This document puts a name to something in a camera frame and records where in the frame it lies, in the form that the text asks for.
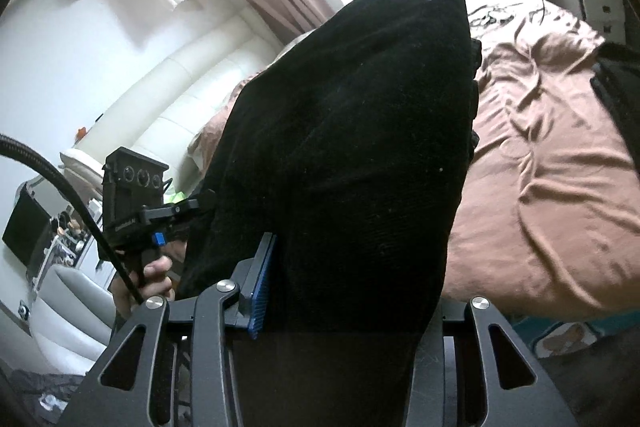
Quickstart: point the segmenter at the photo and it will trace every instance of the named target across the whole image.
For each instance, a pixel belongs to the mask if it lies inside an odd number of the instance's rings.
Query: camera lens
[[[138,171],[138,183],[142,187],[146,187],[149,184],[149,172],[145,169],[140,169]]]
[[[124,181],[130,183],[133,181],[133,175],[135,174],[135,172],[133,170],[133,167],[131,165],[128,165],[124,168],[122,174],[124,175]]]

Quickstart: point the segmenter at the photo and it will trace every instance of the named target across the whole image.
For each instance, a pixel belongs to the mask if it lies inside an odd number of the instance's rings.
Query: white nightstand
[[[626,43],[622,0],[559,0],[561,6],[600,32],[607,41]]]

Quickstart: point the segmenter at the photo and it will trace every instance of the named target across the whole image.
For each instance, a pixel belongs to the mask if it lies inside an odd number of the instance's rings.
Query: black pants
[[[236,346],[245,426],[389,425],[442,289],[477,66],[464,0],[355,0],[240,94],[178,297],[278,235],[266,331]]]

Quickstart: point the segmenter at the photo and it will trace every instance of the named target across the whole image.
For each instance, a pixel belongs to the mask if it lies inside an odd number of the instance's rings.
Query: metal screw
[[[236,288],[236,283],[234,283],[231,279],[223,279],[222,281],[218,281],[218,284],[216,284],[216,288],[219,292],[227,293]]]
[[[150,310],[155,310],[158,308],[161,308],[162,305],[164,305],[164,299],[162,299],[162,297],[158,297],[157,295],[154,295],[153,297],[149,297],[146,302],[146,307],[149,308]]]
[[[474,297],[471,299],[471,305],[479,310],[485,310],[489,307],[489,300],[485,297]]]

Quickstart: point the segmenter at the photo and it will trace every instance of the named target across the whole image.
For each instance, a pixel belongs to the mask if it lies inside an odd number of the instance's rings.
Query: white pillow
[[[102,191],[104,171],[98,161],[79,149],[67,149],[61,152],[60,159],[66,169],[84,178],[90,185],[100,187]]]

